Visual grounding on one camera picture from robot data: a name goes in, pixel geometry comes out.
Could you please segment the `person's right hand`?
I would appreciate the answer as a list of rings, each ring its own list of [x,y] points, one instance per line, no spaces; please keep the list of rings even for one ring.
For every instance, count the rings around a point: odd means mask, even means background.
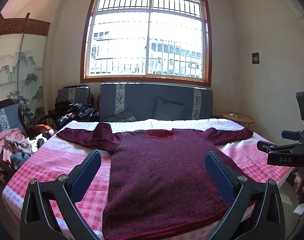
[[[294,180],[294,189],[295,189],[295,196],[297,199],[299,199],[301,195],[304,194],[304,183],[302,181],[302,178],[298,174],[298,168],[293,168],[292,172],[296,173],[296,177]]]

